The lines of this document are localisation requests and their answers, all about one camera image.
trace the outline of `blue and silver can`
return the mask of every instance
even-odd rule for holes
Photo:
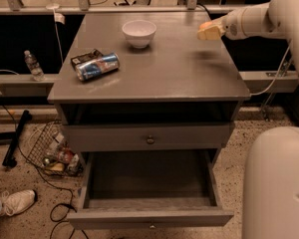
[[[76,72],[81,81],[97,77],[120,67],[119,57],[115,53],[104,55],[76,66]]]

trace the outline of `sneaker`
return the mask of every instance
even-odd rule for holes
[[[8,191],[0,197],[0,217],[4,215],[13,216],[30,208],[37,200],[34,190],[23,190],[9,195]]]

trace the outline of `basket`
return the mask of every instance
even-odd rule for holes
[[[73,169],[73,162],[70,162],[69,164],[62,162],[57,158],[58,152],[60,151],[60,144],[66,145],[65,141],[58,143],[56,135],[59,135],[59,133],[61,133],[61,123],[59,121],[47,123],[30,151],[28,161],[48,175],[78,176],[82,172],[82,165],[78,160],[75,164],[75,169]],[[52,165],[47,165],[44,162],[44,159],[47,156],[54,157],[55,164],[62,163],[64,169],[62,171],[52,170]]]

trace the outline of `white bowl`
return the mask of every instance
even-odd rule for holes
[[[145,48],[156,32],[156,24],[146,20],[134,20],[122,27],[126,40],[135,48]]]

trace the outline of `wire basket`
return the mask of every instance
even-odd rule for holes
[[[60,134],[61,123],[59,121],[47,123],[30,151],[28,161],[48,175],[78,176],[82,172],[82,165],[78,161],[76,154],[74,154],[73,160],[70,162],[63,162],[58,158],[60,145],[67,145],[64,140],[58,142],[56,139]],[[47,158],[53,160],[53,163],[47,164]],[[54,165],[63,167],[63,169],[52,169],[51,167]]]

